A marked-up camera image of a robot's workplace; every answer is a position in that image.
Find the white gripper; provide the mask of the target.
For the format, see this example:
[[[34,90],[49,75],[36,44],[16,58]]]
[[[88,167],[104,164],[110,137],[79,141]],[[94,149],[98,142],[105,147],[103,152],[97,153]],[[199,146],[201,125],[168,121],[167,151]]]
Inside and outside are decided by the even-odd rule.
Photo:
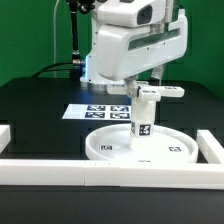
[[[182,57],[187,48],[187,18],[178,9],[176,20],[155,24],[123,27],[103,24],[98,31],[96,67],[109,80],[123,80],[127,96],[138,96],[138,73],[152,69],[152,78],[161,80],[166,63]]]

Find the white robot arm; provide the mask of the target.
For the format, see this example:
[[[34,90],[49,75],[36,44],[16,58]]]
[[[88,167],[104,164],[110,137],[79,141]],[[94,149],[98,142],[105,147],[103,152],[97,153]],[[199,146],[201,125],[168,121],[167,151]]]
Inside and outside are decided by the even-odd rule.
[[[128,88],[150,70],[161,80],[165,65],[187,48],[188,21],[179,0],[93,0],[92,46],[85,58],[83,86],[107,91]]]

